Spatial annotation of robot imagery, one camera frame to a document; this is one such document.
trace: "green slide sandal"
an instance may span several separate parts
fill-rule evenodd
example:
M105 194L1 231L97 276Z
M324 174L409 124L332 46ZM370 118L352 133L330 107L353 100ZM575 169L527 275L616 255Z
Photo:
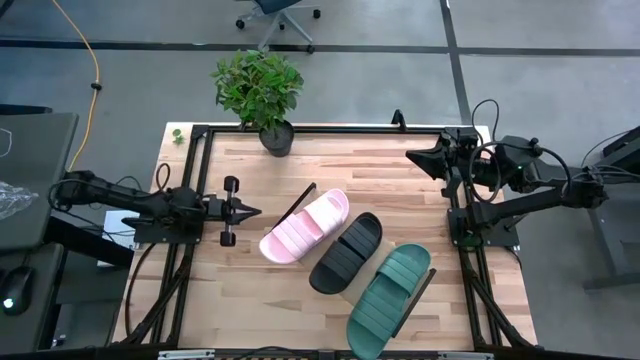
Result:
M347 322L347 340L358 358L375 360L380 355L430 263L427 249L405 244L395 248L380 265Z

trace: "chair base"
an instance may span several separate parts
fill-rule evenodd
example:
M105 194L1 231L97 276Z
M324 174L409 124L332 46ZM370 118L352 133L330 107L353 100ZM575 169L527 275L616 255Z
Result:
M239 29L243 29L244 28L244 22L245 21L249 21L249 20L253 20L256 18L261 18L261 17L265 17L265 16L270 16L273 18L273 20L271 21L271 25L269 25L269 29L267 30L267 32L265 33L264 37L262 38L262 40L260 41L260 43L258 44L258 50L261 51L266 51L268 50L268 43L269 40L271 39L271 37L273 36L273 33L276 31L276 28L280 28L281 30L284 29L284 24L287 23L289 24L289 26L291 26L296 33L298 33L300 36L302 36L308 43L309 45L307 46L307 52L308 53L313 53L315 51L315 47L313 47L313 39L311 38L311 36L309 36L309 34L307 34L306 31L304 31L304 29L302 28L302 26L300 26L300 24L298 24L297 21L295 21L293 19L293 17L291 17L291 15L289 14L289 12L287 10L289 9L305 9L305 8L314 8L317 9L317 6L312 6L312 5L299 5L299 6L290 6L286 9L282 9L280 11L277 11L275 13L272 14L265 14L262 12L262 9L260 8L260 6L255 6L251 12L244 14L244 15L240 15L238 16L238 20L236 21L236 26ZM320 11L314 11L313 14L314 18L319 18L320 17Z

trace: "black slide sandal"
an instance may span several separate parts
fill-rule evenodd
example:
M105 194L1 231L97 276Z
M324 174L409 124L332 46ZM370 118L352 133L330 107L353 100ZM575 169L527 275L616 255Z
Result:
M322 255L309 275L309 284L322 294L343 291L378 249L381 239L380 220L370 212L360 214Z

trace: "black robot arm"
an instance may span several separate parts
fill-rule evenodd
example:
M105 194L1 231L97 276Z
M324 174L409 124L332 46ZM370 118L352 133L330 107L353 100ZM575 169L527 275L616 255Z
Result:
M91 171L73 171L52 187L52 206L68 211L73 205L99 203L140 214L138 218L125 218L122 221L134 229L153 227L154 235L162 239L180 238L172 234L201 235L202 225L206 221L225 223L221 233L221 244L235 245L232 226L261 213L259 209L247 206L235 196L239 190L239 180L227 176L224 188L226 199L216 195L203 196L189 187L181 186L146 193L137 189L111 183L97 177Z
M519 193L530 193L540 187L549 190L501 203L471 202L466 208L467 230L486 229L502 219L523 215L555 206L594 208L607 195L605 179L597 169L552 166L540 159L546 150L537 139L527 140L506 136L494 144L478 145L479 136L473 128L446 128L431 149L407 151L406 156L434 179L444 179L447 186L442 195L452 197L463 182L497 190L505 185ZM489 159L480 153L491 154ZM621 178L607 178L606 183Z

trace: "black plant pot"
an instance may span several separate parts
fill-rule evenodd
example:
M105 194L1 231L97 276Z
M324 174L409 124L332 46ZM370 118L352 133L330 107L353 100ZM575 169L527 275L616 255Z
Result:
M288 121L279 123L273 130L261 130L259 134L262 145L275 157L289 155L291 144L293 144L293 135L293 125Z

